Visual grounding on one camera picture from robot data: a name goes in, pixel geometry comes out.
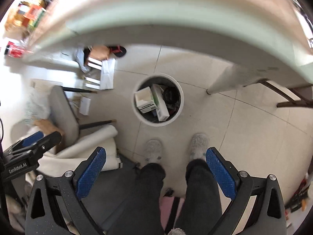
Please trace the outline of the green white carton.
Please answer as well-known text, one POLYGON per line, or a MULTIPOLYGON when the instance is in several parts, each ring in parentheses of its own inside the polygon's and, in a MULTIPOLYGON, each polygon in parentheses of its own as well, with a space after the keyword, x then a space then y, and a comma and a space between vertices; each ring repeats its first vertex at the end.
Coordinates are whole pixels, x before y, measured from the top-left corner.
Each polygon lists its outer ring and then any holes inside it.
POLYGON ((134 98, 137 109, 143 114, 157 108, 150 87, 146 87, 135 92, 134 98))

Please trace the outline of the white Doctor toothpaste box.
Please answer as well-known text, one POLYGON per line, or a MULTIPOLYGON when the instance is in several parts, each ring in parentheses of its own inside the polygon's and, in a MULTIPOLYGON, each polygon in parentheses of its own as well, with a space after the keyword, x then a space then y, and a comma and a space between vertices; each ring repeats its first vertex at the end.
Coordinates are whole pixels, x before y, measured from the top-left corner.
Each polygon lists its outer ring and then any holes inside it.
POLYGON ((166 121, 169 118, 169 112, 166 103, 163 99, 162 89, 157 84, 152 84, 152 93, 156 102, 157 118, 160 122, 166 121))

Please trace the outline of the white round trash bin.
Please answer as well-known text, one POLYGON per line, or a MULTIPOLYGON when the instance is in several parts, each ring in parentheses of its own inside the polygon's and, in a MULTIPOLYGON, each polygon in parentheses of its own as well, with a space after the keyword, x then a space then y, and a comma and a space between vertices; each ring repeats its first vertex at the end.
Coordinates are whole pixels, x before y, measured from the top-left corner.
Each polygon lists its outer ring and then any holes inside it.
POLYGON ((132 109, 139 120, 152 127, 167 126, 183 110, 180 84, 167 74, 152 74, 137 84, 132 94, 132 109))

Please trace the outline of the black trouser right leg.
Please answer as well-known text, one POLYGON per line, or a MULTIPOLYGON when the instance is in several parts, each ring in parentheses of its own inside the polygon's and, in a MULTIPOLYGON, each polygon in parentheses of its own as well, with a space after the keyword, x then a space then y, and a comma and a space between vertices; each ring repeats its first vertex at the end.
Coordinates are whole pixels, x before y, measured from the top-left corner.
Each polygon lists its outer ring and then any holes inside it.
POLYGON ((209 234, 222 215, 217 182, 202 159, 186 168, 186 198, 175 227, 185 234, 209 234))

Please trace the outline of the black trouser leg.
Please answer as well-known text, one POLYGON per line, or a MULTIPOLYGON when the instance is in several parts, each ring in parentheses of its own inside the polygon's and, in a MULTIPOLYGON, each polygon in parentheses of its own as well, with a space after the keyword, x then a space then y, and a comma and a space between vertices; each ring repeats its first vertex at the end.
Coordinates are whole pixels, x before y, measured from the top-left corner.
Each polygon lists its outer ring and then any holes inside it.
POLYGON ((202 159, 186 168, 186 198, 175 227, 185 234, 209 234, 222 215, 217 182, 202 159))
POLYGON ((160 164, 145 165, 124 211, 108 234, 164 234, 159 203, 164 178, 165 170, 160 164))

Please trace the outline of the grey right slipper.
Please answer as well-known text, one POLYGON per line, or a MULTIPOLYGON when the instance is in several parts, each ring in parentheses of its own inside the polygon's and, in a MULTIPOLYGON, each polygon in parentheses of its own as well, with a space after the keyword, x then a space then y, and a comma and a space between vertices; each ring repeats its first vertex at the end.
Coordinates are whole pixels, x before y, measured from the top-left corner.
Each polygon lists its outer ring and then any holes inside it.
POLYGON ((196 133, 193 135, 190 143, 190 160, 206 160, 206 151, 209 147, 209 139, 204 133, 196 133))

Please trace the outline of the grey slipper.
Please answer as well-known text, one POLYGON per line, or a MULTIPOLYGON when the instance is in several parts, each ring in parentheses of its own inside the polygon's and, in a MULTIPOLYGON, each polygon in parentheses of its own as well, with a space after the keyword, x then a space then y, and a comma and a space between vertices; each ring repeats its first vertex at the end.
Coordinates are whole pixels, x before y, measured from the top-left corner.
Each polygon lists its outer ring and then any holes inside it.
POLYGON ((193 135, 190 143, 190 160, 206 160, 206 151, 209 147, 209 139, 204 133, 196 133, 193 135))
POLYGON ((145 146, 144 159, 147 164, 160 164, 162 160, 163 145, 158 139, 150 139, 145 146))

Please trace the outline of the black trouser left leg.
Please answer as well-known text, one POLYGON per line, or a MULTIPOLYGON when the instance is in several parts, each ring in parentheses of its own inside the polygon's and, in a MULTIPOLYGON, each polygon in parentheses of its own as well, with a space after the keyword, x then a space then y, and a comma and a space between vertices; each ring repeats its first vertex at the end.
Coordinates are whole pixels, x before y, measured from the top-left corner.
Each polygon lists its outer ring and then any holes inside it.
POLYGON ((164 234, 159 203, 164 178, 165 170, 160 164, 145 165, 124 211, 108 234, 164 234))

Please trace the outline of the grey left slipper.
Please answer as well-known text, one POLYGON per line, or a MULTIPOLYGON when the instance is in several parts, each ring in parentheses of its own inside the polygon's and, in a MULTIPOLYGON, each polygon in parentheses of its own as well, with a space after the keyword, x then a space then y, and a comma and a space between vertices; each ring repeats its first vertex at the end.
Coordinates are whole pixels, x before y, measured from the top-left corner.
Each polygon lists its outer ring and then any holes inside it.
POLYGON ((147 164, 160 164, 162 160, 163 145, 158 139, 150 139, 145 146, 144 159, 147 164))

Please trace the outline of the red cola can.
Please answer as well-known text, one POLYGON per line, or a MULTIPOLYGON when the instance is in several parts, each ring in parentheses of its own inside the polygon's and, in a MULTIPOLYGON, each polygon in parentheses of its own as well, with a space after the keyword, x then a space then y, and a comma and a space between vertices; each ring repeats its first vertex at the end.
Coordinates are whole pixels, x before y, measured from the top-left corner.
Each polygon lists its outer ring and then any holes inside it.
POLYGON ((5 47, 4 55, 13 58, 22 58, 26 54, 30 54, 29 50, 26 50, 24 47, 9 41, 5 47))

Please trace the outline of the yellow snack bag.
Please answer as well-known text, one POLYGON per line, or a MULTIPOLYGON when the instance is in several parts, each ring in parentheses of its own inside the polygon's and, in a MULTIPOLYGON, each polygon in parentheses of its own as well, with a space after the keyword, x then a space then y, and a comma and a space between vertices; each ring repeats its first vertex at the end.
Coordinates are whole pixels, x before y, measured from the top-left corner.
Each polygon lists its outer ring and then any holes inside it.
POLYGON ((24 12, 19 8, 11 9, 9 11, 7 21, 4 25, 6 31, 11 31, 12 28, 21 27, 24 20, 24 12))

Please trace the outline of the red black sandal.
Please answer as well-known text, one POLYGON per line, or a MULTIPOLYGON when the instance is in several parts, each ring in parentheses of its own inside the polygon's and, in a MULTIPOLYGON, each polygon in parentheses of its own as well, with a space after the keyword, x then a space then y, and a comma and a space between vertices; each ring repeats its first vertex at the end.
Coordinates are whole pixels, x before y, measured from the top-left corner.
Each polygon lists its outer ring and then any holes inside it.
POLYGON ((126 53, 127 53, 126 48, 121 46, 121 45, 108 46, 108 48, 109 48, 110 53, 115 55, 118 58, 121 58, 121 57, 125 56, 126 53))

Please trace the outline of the orange gift box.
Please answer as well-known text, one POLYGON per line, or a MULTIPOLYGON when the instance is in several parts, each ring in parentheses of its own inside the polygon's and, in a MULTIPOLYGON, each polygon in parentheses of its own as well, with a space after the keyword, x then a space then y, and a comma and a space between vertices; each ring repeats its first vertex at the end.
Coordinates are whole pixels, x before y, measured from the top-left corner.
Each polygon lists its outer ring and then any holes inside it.
POLYGON ((42 9, 43 7, 32 4, 28 12, 24 15, 24 18, 28 20, 34 20, 37 18, 42 9))

